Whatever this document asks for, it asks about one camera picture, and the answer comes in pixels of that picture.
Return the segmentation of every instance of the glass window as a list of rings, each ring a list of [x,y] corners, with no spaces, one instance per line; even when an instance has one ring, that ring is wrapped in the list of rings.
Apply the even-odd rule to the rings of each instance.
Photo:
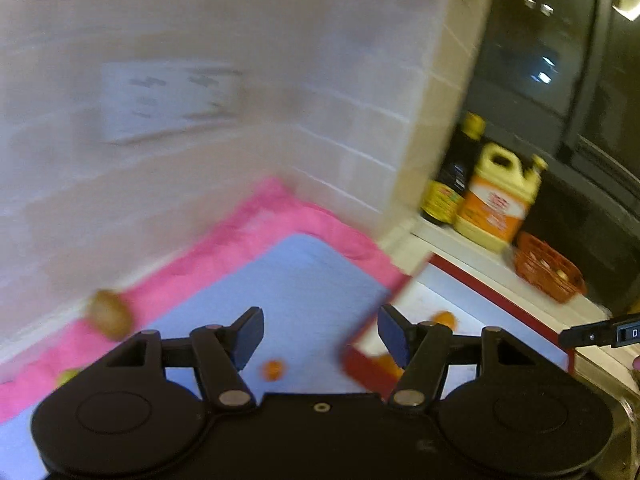
[[[476,76],[566,117],[582,73],[594,3],[494,0]]]
[[[640,0],[617,0],[583,136],[640,178]]]

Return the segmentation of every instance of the light blue cloth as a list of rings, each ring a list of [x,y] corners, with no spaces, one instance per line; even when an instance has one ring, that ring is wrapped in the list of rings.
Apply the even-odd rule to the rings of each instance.
[[[292,235],[262,257],[201,290],[149,327],[163,338],[198,326],[228,325],[250,306],[264,309],[264,339],[241,375],[259,400],[264,392],[362,392],[343,373],[339,353],[388,290],[316,238]],[[266,383],[260,367],[287,364],[284,378]],[[167,378],[196,391],[191,370]],[[34,407],[0,426],[0,479],[40,480],[46,472],[31,440]]]

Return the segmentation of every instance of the orange fruit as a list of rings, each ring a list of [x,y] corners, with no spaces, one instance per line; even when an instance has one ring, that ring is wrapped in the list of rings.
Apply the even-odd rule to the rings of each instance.
[[[262,365],[262,378],[265,381],[279,381],[286,371],[287,367],[283,361],[273,359]]]
[[[458,320],[456,319],[456,316],[454,316],[448,310],[443,310],[442,312],[435,314],[431,317],[431,321],[448,326],[453,331],[455,331],[456,327],[458,326]]]
[[[400,378],[402,376],[402,368],[396,365],[396,362],[391,357],[391,354],[382,354],[374,358],[374,361],[380,366],[385,372],[393,375],[393,377]]]

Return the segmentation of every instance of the red basket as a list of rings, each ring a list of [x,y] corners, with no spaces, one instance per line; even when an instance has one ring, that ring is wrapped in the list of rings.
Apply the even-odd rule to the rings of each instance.
[[[514,262],[518,276],[558,303],[566,303],[576,292],[587,293],[580,269],[529,233],[523,232],[518,236],[518,251]],[[567,279],[563,279],[558,271],[564,272]]]

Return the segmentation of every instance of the pink towel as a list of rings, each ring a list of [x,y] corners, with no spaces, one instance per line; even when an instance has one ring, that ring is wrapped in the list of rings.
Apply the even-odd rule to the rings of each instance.
[[[402,282],[402,272],[369,237],[331,212],[298,200],[280,181],[268,178],[183,256],[124,291],[136,330],[292,234],[319,238],[386,288],[395,289]],[[44,398],[64,370],[84,367],[114,347],[84,320],[71,323],[56,339],[59,342],[25,366],[13,381],[0,384],[0,422]]]

